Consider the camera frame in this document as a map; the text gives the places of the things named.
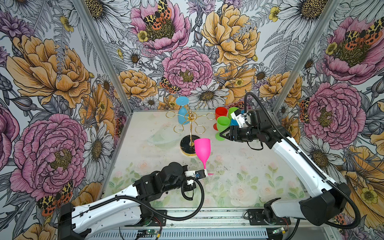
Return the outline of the green wine glass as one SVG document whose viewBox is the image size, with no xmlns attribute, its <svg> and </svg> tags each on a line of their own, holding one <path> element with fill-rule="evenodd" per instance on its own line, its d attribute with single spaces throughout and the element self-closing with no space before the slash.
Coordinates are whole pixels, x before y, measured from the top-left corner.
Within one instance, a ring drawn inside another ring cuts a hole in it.
<svg viewBox="0 0 384 240">
<path fill-rule="evenodd" d="M 220 116 L 217 119 L 217 129 L 218 133 L 215 135 L 218 141 L 224 141 L 225 138 L 220 136 L 220 133 L 226 130 L 231 124 L 231 120 L 226 116 Z"/>
<path fill-rule="evenodd" d="M 237 111 L 237 110 L 239 110 L 239 108 L 237 108 L 237 107 L 232 107 L 232 108 L 229 108 L 229 109 L 228 109 L 228 118 L 229 118 L 230 120 L 233 119 L 233 117 L 232 117 L 232 113 L 234 113 L 234 112 Z"/>
</svg>

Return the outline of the red wine glass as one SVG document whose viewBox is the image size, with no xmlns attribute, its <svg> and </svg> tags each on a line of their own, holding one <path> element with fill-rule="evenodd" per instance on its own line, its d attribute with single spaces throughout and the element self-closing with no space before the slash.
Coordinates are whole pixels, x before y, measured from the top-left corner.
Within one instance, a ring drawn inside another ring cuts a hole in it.
<svg viewBox="0 0 384 240">
<path fill-rule="evenodd" d="M 216 115 L 216 122 L 217 122 L 217 119 L 218 119 L 218 117 L 220 117 L 220 116 L 226 116 L 226 117 L 228 117 L 228 110 L 227 110 L 226 108 L 224 108 L 224 107 L 219 107 L 219 108 L 217 108 L 217 109 L 215 110 L 215 115 Z"/>
</svg>

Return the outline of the pink wine glass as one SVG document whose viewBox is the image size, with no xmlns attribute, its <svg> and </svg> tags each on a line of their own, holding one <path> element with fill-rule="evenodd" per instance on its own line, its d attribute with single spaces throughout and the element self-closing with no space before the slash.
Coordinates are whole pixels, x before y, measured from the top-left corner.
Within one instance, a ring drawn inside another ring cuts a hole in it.
<svg viewBox="0 0 384 240">
<path fill-rule="evenodd" d="M 204 170 L 207 172 L 207 161 L 211 155 L 211 140 L 200 138 L 194 140 L 195 152 L 199 160 L 203 163 Z"/>
</svg>

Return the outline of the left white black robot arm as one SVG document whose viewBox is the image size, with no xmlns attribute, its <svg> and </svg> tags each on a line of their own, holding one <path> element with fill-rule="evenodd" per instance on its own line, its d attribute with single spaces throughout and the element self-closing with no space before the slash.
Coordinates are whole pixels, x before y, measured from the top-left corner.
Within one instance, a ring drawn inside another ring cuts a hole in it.
<svg viewBox="0 0 384 240">
<path fill-rule="evenodd" d="M 161 226 L 166 221 L 186 221 L 193 218 L 201 205 L 186 217 L 173 217 L 166 210 L 157 210 L 151 202 L 171 190 L 185 192 L 201 188 L 200 179 L 207 170 L 190 171 L 188 166 L 172 162 L 161 171 L 142 176 L 118 193 L 90 204 L 74 206 L 68 203 L 60 208 L 58 220 L 59 240 L 85 240 L 107 230 L 128 226 L 142 227 L 156 220 Z"/>
</svg>

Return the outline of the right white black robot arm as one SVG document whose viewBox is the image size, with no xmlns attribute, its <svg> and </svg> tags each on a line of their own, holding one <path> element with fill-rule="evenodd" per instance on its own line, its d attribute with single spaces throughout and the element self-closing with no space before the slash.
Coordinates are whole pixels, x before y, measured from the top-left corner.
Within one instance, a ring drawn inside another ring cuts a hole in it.
<svg viewBox="0 0 384 240">
<path fill-rule="evenodd" d="M 315 226 L 327 224 L 335 228 L 341 225 L 331 223 L 331 219 L 352 207 L 355 216 L 360 217 L 359 209 L 350 197 L 351 190 L 346 184 L 338 184 L 321 170 L 297 145 L 296 141 L 282 126 L 258 128 L 230 126 L 220 133 L 220 137 L 234 142 L 250 143 L 258 140 L 284 160 L 305 187 L 307 195 L 301 200 L 275 198 L 264 204 L 263 215 L 268 223 L 278 218 L 305 219 Z"/>
</svg>

